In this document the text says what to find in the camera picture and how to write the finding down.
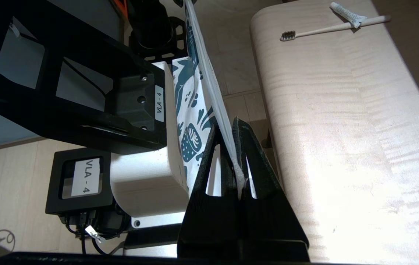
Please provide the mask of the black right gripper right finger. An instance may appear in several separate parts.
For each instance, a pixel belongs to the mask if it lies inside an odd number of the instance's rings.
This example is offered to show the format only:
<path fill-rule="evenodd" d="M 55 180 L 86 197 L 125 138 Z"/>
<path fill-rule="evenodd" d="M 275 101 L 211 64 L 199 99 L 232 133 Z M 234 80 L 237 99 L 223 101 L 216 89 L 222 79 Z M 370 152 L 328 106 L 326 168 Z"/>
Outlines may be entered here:
<path fill-rule="evenodd" d="M 238 184 L 249 238 L 291 241 L 308 248 L 309 240 L 250 124 L 235 118 L 232 132 L 244 176 Z"/>

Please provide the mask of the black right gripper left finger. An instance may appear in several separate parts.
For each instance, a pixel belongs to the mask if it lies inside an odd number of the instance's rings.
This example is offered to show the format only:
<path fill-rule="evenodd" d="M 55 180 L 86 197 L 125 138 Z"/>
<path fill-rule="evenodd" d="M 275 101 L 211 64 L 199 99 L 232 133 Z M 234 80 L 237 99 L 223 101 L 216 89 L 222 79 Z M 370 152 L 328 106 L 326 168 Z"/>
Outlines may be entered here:
<path fill-rule="evenodd" d="M 221 196 L 206 194 L 214 148 L 220 147 Z M 237 259 L 238 192 L 233 164 L 218 126 L 211 128 L 177 240 L 182 259 Z"/>

